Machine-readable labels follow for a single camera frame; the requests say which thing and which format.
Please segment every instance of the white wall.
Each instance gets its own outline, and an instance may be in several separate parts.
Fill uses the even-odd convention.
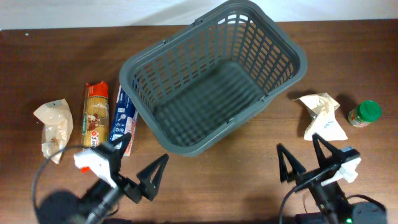
[[[398,0],[253,0],[274,21],[398,18]],[[0,29],[191,24],[225,0],[0,0]]]

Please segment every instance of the white paper packet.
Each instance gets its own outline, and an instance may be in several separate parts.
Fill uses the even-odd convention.
[[[339,108],[340,104],[329,94],[311,94],[302,96],[297,100],[301,100],[305,104],[313,118],[304,132],[304,140],[312,141],[314,133],[318,133],[326,141],[348,139],[335,118],[335,110]]]
[[[72,114],[65,99],[45,103],[33,114],[44,123],[42,134],[42,152],[48,158],[58,150],[64,148],[73,129]],[[52,160],[58,164],[62,154]]]

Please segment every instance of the green cap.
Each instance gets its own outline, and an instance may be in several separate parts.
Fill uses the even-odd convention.
[[[381,107],[375,101],[366,100],[358,106],[356,112],[362,120],[373,122],[380,118]]]

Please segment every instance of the brown wooden surface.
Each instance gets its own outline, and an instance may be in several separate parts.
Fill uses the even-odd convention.
[[[337,121],[362,154],[348,194],[365,194],[384,203],[389,220],[398,220],[398,21],[278,23],[307,54],[304,78],[281,93],[261,114],[197,157],[170,155],[162,185],[153,202],[139,205],[127,198],[115,216],[156,222],[267,220],[277,215],[293,184],[279,182],[275,145],[282,142],[308,170],[317,162],[312,143],[303,140],[311,119],[298,102],[307,93],[329,93],[340,104]],[[3,30],[0,32],[0,223],[35,223],[30,187],[44,158],[42,124],[33,111],[42,103],[65,98],[73,115],[69,145],[79,144],[86,82],[109,83],[114,108],[119,69],[128,57],[166,38],[182,26],[90,29]],[[356,103],[372,99],[381,119],[354,128],[346,114]],[[122,173],[135,174],[165,150],[139,120],[134,152],[124,158]],[[39,182],[39,200],[66,188],[81,195],[96,177],[80,174],[68,152],[50,164]],[[286,215],[317,208],[309,193],[293,195]]]

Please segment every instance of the spice bottle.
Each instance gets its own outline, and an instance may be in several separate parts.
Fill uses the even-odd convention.
[[[348,114],[348,122],[357,128],[363,128],[378,120],[381,116],[381,107],[372,100],[366,100]]]

